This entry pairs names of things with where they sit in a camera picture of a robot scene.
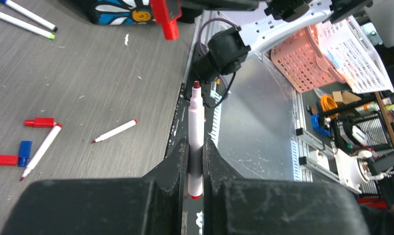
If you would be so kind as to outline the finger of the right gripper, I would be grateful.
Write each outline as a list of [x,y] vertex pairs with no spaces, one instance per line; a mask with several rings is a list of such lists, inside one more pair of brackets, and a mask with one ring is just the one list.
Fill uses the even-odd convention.
[[177,20],[182,16],[180,0],[166,0],[165,2],[169,21]]

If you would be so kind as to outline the blue capped white pen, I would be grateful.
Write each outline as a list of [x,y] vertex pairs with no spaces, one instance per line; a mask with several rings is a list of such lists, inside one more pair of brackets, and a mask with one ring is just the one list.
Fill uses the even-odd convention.
[[14,9],[15,11],[25,15],[26,17],[32,19],[33,21],[37,22],[38,24],[48,28],[49,30],[52,30],[53,32],[57,32],[58,27],[45,20],[44,18],[34,14],[33,12],[27,10],[26,8],[18,5],[17,3],[13,2],[12,0],[0,0],[0,3],[9,6],[10,8]]

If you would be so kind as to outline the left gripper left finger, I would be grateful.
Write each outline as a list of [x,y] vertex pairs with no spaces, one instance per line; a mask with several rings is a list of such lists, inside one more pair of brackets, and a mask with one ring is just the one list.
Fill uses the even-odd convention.
[[40,180],[12,209],[3,235],[179,235],[188,141],[140,178]]

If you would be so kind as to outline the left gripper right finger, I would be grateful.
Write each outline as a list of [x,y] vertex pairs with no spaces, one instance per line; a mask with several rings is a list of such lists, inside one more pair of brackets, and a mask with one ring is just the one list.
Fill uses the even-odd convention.
[[360,207],[340,184],[246,179],[203,146],[205,235],[367,235]]

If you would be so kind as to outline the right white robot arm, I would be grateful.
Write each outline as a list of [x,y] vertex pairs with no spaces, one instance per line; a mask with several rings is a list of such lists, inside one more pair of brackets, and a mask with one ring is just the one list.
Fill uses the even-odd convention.
[[[187,62],[183,84],[213,81],[219,77],[235,75],[247,56],[270,50],[296,31],[321,22],[336,23],[372,5],[371,0],[267,0],[255,11],[206,11],[198,18],[194,35],[194,46]],[[250,47],[241,59],[232,63],[230,72],[207,72],[197,64],[206,59],[209,47],[202,39],[220,44],[219,51],[234,48],[234,41]]]

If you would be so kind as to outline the green white pen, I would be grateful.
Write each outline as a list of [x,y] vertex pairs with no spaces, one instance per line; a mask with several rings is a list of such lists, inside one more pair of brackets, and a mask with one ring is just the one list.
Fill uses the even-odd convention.
[[2,12],[0,12],[0,19],[4,20],[6,22],[9,22],[11,24],[14,24],[16,26],[19,26],[19,27],[21,27],[23,29],[26,29],[28,31],[31,31],[31,32],[33,32],[35,34],[38,34],[38,35],[40,35],[42,37],[45,37],[47,39],[50,39],[50,40],[54,40],[55,39],[55,35],[54,34],[48,32],[46,30],[43,30],[41,28],[38,28],[38,27],[36,27],[34,25],[31,25],[29,23],[26,23],[24,21],[21,21],[21,20],[15,18],[15,17],[12,17],[12,16],[9,16],[7,14],[4,14]]

